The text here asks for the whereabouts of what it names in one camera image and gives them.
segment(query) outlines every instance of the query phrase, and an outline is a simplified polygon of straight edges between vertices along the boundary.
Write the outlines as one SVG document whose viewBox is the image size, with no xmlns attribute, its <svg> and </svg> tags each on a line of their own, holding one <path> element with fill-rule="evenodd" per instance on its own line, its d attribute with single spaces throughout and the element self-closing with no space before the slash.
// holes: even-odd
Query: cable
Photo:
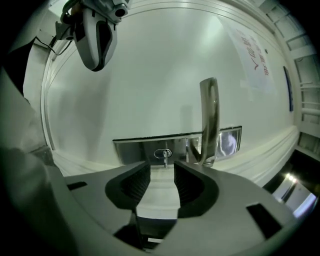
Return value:
<svg viewBox="0 0 320 256">
<path fill-rule="evenodd" d="M 45 45 L 45 46 L 47 46 L 47 47 L 49 47 L 50 49 L 51 49 L 51 51 L 53 51 L 54 52 L 54 54 L 55 55 L 57 55 L 57 56 L 60 56 L 61 54 L 63 54 L 64 52 L 65 52 L 65 50 L 66 49 L 68 49 L 68 47 L 71 45 L 71 43 L 72 43 L 72 41 L 70 41 L 69 43 L 68 43 L 68 45 L 66 46 L 66 48 L 64 48 L 63 49 L 63 51 L 62 52 L 60 52 L 60 53 L 56 53 L 55 52 L 55 50 L 54 49 L 52 49 L 51 48 L 51 46 L 50 45 L 48 45 L 48 44 L 46 44 L 46 43 L 44 43 L 44 42 L 42 42 L 37 36 L 35 37 L 41 44 L 43 44 L 43 45 Z"/>
</svg>

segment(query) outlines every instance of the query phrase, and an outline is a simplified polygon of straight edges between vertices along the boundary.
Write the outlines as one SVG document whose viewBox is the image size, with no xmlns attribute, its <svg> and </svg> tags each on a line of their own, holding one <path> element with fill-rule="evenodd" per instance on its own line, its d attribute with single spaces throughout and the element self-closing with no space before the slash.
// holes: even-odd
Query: robotic arm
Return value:
<svg viewBox="0 0 320 256">
<path fill-rule="evenodd" d="M 69 0 L 56 22 L 57 40 L 74 40 L 83 64 L 96 72 L 104 68 L 117 45 L 117 24 L 132 0 Z"/>
</svg>

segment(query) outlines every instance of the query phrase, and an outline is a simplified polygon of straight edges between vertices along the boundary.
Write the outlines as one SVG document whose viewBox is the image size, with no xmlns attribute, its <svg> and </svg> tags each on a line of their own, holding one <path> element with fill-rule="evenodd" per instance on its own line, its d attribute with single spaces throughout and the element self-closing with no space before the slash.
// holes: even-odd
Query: curved metal rod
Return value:
<svg viewBox="0 0 320 256">
<path fill-rule="evenodd" d="M 212 166 L 216 159 L 219 136 L 219 91 L 217 79 L 208 78 L 200 82 L 202 111 L 201 154 L 194 145 L 191 150 L 200 165 Z"/>
</svg>

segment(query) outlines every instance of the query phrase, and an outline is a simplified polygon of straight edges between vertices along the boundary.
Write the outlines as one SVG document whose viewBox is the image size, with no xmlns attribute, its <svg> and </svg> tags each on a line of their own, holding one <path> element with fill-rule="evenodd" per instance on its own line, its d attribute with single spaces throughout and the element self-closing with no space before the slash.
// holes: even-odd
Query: black slot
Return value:
<svg viewBox="0 0 320 256">
<path fill-rule="evenodd" d="M 71 190 L 76 190 L 76 189 L 82 188 L 86 185 L 88 185 L 88 184 L 85 183 L 84 181 L 79 181 L 76 183 L 69 184 L 69 185 L 67 185 L 67 187 L 71 191 Z"/>
<path fill-rule="evenodd" d="M 261 232 L 263 233 L 266 239 L 269 239 L 281 229 L 280 224 L 262 206 L 262 204 L 258 203 L 255 205 L 251 205 L 248 206 L 246 209 L 251 214 L 252 218 L 254 219 L 255 223 L 259 226 Z"/>
</svg>

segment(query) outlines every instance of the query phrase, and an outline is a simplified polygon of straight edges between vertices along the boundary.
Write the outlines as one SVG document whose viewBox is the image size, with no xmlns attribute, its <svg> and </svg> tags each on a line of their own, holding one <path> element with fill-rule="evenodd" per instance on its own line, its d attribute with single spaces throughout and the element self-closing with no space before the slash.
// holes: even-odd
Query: poster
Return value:
<svg viewBox="0 0 320 256">
<path fill-rule="evenodd" d="M 233 20 L 220 18 L 220 21 L 239 54 L 248 86 L 264 93 L 274 92 L 267 54 L 256 33 Z"/>
</svg>

